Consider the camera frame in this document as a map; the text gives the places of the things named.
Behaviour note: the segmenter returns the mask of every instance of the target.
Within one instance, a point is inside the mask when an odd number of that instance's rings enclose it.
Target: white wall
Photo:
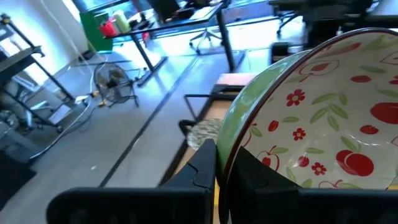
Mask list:
[[[76,59],[78,52],[87,50],[83,29],[62,0],[1,1],[0,12],[9,14],[34,45],[42,46],[46,56],[37,58],[51,74]],[[20,39],[18,43],[27,47]],[[11,54],[17,51],[7,41],[0,44]],[[27,71],[38,83],[47,79],[34,65]]]

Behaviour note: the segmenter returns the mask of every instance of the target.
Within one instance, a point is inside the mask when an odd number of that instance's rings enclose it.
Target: green bowl exterior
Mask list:
[[[272,64],[245,86],[232,102],[217,138],[218,169],[224,172],[232,147],[261,96],[267,93],[285,70],[308,52],[306,50]]]

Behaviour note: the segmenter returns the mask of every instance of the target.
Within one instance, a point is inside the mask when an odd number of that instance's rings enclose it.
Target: bowl rim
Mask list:
[[[228,160],[226,161],[225,167],[222,167],[222,173],[221,173],[221,180],[220,180],[220,197],[219,197],[219,211],[226,211],[225,209],[227,208],[226,206],[226,186],[229,181],[229,175],[231,173],[232,166],[235,161],[235,157],[238,154],[239,151],[239,146],[240,143],[244,137],[244,134],[246,133],[246,130],[249,128],[250,124],[262,108],[262,106],[267,102],[267,100],[270,98],[270,96],[275,92],[275,90],[286,80],[287,77],[290,76],[291,73],[296,71],[303,63],[305,63],[308,59],[312,58],[314,55],[319,53],[321,50],[325,49],[326,47],[331,46],[332,44],[335,44],[339,41],[342,41],[344,39],[347,39],[349,37],[353,37],[356,35],[361,35],[361,34],[367,34],[367,33],[382,33],[382,34],[391,34],[394,36],[398,36],[398,32],[395,32],[390,29],[385,29],[385,28],[378,28],[378,27],[370,27],[370,28],[363,28],[363,29],[358,29],[358,30],[353,30],[344,34],[341,34],[339,36],[336,36],[332,39],[327,40],[326,42],[318,45],[314,49],[312,49],[309,53],[303,55],[303,57],[299,58],[297,61],[295,61],[288,69],[286,69],[284,72],[282,72],[281,75],[277,78],[277,80],[272,84],[272,86],[268,89],[268,91],[261,96],[261,99],[259,100],[258,104],[254,107],[252,113],[248,116],[247,120],[245,120],[242,128],[239,130],[239,134],[237,138],[234,141],[234,144],[232,146],[231,152],[229,153]]]

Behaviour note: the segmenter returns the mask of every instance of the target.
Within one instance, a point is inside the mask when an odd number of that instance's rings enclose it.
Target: electric fan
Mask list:
[[[99,64],[94,70],[93,79],[104,103],[107,100],[113,106],[133,99],[138,106],[137,96],[134,93],[134,81],[119,65],[111,62]]]

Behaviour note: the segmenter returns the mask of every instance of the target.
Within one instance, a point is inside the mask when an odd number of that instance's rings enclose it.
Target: bowl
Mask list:
[[[398,33],[388,29],[348,32],[273,64],[221,126],[220,197],[240,147],[302,187],[386,189],[397,176],[397,69]]]

